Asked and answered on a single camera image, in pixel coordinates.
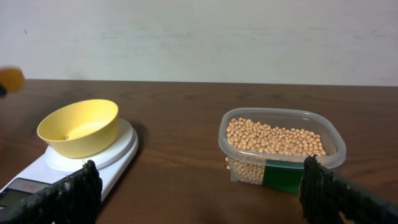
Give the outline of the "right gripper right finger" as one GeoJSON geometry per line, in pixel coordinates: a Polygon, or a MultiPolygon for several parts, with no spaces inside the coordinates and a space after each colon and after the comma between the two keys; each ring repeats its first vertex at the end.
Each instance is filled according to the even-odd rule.
{"type": "Polygon", "coordinates": [[[315,156],[304,160],[299,190],[309,223],[397,224],[397,205],[322,166],[315,156]]]}

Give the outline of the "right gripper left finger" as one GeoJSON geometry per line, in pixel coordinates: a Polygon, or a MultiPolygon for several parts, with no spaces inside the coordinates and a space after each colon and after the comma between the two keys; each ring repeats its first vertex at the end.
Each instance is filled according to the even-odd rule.
{"type": "Polygon", "coordinates": [[[95,224],[103,182],[94,161],[1,210],[1,223],[95,224]]]}

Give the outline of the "white digital kitchen scale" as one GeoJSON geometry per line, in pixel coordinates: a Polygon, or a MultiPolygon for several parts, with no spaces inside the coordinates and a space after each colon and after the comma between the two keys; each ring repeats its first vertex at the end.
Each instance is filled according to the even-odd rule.
{"type": "Polygon", "coordinates": [[[61,156],[49,146],[43,155],[1,189],[1,209],[10,207],[19,200],[76,172],[89,160],[95,163],[102,179],[101,199],[104,200],[135,156],[138,145],[139,139],[136,130],[128,121],[120,119],[119,134],[116,140],[95,155],[69,159],[61,156]]]}

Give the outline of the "yellow measuring scoop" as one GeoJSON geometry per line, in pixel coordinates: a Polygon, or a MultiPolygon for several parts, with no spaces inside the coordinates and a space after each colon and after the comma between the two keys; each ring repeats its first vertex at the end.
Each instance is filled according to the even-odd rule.
{"type": "Polygon", "coordinates": [[[19,91],[25,85],[25,77],[18,67],[1,67],[1,97],[19,91]]]}

